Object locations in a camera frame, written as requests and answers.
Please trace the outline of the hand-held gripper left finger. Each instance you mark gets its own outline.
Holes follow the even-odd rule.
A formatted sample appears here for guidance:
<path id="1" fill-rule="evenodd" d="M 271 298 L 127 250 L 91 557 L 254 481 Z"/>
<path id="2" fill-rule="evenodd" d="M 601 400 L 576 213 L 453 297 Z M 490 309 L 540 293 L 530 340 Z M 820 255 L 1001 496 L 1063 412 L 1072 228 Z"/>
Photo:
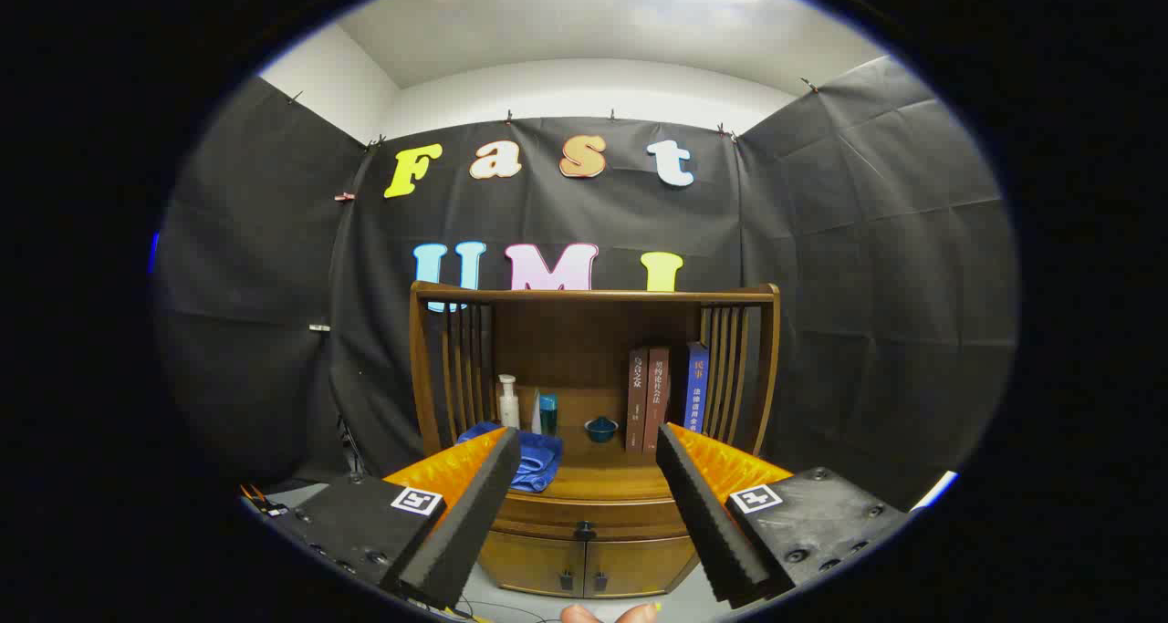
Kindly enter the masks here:
<path id="1" fill-rule="evenodd" d="M 463 441 L 385 478 L 345 478 L 274 531 L 318 561 L 392 597 L 458 605 L 520 465 L 510 427 Z"/>

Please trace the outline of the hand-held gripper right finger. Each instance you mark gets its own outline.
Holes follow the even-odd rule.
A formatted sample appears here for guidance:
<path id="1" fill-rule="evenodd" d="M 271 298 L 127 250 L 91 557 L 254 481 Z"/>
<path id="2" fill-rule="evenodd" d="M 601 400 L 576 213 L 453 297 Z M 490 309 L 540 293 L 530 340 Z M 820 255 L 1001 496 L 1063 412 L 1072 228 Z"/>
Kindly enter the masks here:
<path id="1" fill-rule="evenodd" d="M 792 472 L 672 423 L 656 463 L 714 597 L 735 609 L 855 565 L 910 519 L 829 468 Z"/>

